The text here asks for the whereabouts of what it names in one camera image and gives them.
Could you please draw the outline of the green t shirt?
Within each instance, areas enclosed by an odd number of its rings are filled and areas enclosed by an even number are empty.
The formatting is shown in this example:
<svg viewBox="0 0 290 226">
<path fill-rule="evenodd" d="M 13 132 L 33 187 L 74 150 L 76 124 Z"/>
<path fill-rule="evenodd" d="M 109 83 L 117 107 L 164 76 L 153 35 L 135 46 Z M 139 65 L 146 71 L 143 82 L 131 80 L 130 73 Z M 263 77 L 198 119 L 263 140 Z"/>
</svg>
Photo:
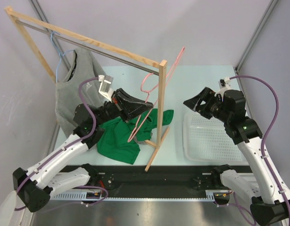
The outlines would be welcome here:
<svg viewBox="0 0 290 226">
<path fill-rule="evenodd" d="M 139 142 L 150 140 L 152 130 L 157 128 L 158 109 L 146 111 L 141 118 L 124 122 L 120 117 L 100 125 L 104 130 L 97 143 L 101 155 L 128 164 L 134 164 L 140 152 Z"/>
</svg>

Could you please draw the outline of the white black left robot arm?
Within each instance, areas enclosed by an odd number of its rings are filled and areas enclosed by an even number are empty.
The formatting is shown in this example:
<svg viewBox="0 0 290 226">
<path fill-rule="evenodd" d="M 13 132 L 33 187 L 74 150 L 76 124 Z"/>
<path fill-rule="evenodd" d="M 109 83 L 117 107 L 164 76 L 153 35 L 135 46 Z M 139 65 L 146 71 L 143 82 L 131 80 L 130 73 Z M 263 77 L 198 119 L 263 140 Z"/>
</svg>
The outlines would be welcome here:
<svg viewBox="0 0 290 226">
<path fill-rule="evenodd" d="M 101 124 L 115 118 L 128 122 L 152 108 L 153 103 L 132 97 L 123 89 L 114 91 L 111 100 L 100 107 L 78 105 L 73 119 L 78 126 L 60 147 L 27 170 L 18 168 L 13 172 L 14 189 L 24 207 L 37 212 L 60 193 L 74 188 L 94 188 L 98 184 L 98 172 L 88 163 L 71 172 L 59 172 L 72 158 L 99 142 L 104 134 Z"/>
</svg>

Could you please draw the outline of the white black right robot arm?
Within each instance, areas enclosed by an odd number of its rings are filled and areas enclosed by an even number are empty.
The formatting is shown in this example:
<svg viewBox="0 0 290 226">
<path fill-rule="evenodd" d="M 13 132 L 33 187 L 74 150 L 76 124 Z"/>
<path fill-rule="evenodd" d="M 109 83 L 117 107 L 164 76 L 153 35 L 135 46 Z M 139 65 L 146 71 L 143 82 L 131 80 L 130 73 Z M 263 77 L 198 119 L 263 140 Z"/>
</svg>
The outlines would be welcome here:
<svg viewBox="0 0 290 226">
<path fill-rule="evenodd" d="M 213 169 L 212 185 L 217 189 L 227 187 L 249 202 L 251 215 L 261 226 L 290 218 L 290 189 L 268 155 L 257 123 L 246 116 L 244 94 L 235 89 L 217 94 L 205 87 L 183 104 L 206 119 L 214 117 L 224 124 L 226 134 L 246 158 L 258 184 L 253 186 L 226 164 Z"/>
</svg>

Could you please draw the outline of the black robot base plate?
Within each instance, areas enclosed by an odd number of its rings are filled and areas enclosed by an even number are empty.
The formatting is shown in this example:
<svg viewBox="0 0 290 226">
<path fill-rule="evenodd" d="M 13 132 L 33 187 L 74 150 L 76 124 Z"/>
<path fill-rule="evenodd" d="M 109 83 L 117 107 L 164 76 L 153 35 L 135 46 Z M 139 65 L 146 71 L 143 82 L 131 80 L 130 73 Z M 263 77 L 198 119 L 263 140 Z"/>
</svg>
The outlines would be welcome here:
<svg viewBox="0 0 290 226">
<path fill-rule="evenodd" d="M 89 186 L 103 186 L 119 199 L 204 198 L 208 190 L 228 190 L 214 175 L 214 166 L 93 165 Z"/>
</svg>

